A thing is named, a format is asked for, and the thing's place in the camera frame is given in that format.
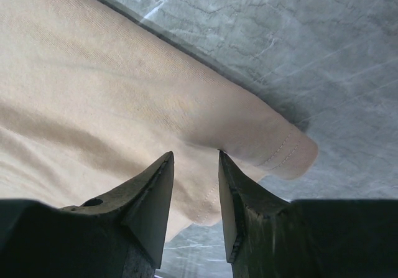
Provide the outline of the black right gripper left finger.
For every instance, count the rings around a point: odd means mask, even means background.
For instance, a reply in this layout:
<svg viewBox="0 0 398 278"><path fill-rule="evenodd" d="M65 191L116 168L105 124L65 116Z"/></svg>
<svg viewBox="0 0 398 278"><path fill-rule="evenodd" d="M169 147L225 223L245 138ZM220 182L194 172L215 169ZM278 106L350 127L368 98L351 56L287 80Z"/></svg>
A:
<svg viewBox="0 0 398 278"><path fill-rule="evenodd" d="M1 201L2 277L153 277L160 268L174 182L167 152L81 206Z"/></svg>

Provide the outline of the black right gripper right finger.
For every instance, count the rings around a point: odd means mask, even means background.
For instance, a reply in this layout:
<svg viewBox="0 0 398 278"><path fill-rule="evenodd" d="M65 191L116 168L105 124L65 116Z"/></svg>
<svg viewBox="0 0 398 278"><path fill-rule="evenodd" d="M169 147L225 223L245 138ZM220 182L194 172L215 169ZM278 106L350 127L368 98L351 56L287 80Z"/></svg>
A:
<svg viewBox="0 0 398 278"><path fill-rule="evenodd" d="M226 260L234 277L396 277L397 201L287 202L219 154Z"/></svg>

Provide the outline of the beige t-shirt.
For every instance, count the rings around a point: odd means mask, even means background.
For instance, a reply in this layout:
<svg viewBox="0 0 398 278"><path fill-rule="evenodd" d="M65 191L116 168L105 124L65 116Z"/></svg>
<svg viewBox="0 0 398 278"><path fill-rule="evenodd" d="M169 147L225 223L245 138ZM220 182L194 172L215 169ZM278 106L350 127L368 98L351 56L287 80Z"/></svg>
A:
<svg viewBox="0 0 398 278"><path fill-rule="evenodd" d="M317 144L97 0L1 0L1 197L79 205L173 152L166 240L221 218L218 153L291 180Z"/></svg>

